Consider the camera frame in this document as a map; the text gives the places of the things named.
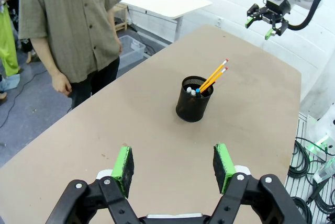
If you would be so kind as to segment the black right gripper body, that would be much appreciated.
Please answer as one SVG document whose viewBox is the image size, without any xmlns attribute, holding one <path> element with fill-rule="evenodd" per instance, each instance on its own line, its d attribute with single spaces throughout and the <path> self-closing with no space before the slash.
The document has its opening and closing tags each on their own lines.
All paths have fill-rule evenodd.
<svg viewBox="0 0 335 224">
<path fill-rule="evenodd" d="M 288 21 L 284 16 L 291 11 L 291 5 L 288 0 L 271 1 L 267 0 L 264 6 L 265 13 L 262 14 L 262 20 L 268 24 L 285 23 Z"/>
</svg>

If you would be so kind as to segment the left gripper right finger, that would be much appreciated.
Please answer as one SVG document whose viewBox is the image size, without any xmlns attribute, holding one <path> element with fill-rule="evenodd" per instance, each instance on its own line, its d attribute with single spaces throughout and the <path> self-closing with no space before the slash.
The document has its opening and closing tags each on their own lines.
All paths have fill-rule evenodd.
<svg viewBox="0 0 335 224">
<path fill-rule="evenodd" d="M 233 223 L 241 205 L 251 206 L 262 223 L 306 223 L 276 175 L 257 180 L 237 172 L 223 143 L 214 146 L 213 167 L 222 197 L 209 223 Z"/>
</svg>

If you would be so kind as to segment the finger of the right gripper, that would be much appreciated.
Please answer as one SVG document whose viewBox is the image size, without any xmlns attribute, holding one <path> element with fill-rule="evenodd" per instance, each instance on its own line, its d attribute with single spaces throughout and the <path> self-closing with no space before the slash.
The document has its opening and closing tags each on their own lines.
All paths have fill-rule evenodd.
<svg viewBox="0 0 335 224">
<path fill-rule="evenodd" d="M 260 8 L 258 4 L 253 4 L 247 11 L 248 20 L 245 23 L 245 27 L 249 28 L 253 22 L 262 20 L 264 13 L 265 7 Z"/>
<path fill-rule="evenodd" d="M 279 28 L 276 27 L 276 24 L 279 23 L 281 26 Z M 265 40 L 269 40 L 271 36 L 281 36 L 285 30 L 288 28 L 288 21 L 282 19 L 280 21 L 270 20 L 269 24 L 272 26 L 271 29 L 265 34 Z"/>
</svg>

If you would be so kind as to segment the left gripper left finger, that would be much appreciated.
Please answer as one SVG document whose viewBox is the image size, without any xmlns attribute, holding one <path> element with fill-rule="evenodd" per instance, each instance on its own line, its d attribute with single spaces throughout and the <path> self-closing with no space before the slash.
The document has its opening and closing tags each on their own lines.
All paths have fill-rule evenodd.
<svg viewBox="0 0 335 224">
<path fill-rule="evenodd" d="M 128 202 L 134 168 L 132 148 L 121 147 L 110 175 L 68 183 L 46 223 L 89 223 L 100 209 L 108 209 L 114 223 L 138 223 Z"/>
</svg>

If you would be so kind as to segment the person's right hand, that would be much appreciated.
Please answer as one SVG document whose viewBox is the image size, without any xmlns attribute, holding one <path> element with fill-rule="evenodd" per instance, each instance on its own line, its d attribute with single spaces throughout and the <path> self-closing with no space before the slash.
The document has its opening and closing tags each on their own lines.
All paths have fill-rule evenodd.
<svg viewBox="0 0 335 224">
<path fill-rule="evenodd" d="M 61 72 L 52 75 L 52 85 L 57 92 L 62 93 L 65 96 L 69 96 L 72 92 L 72 87 L 69 80 Z"/>
</svg>

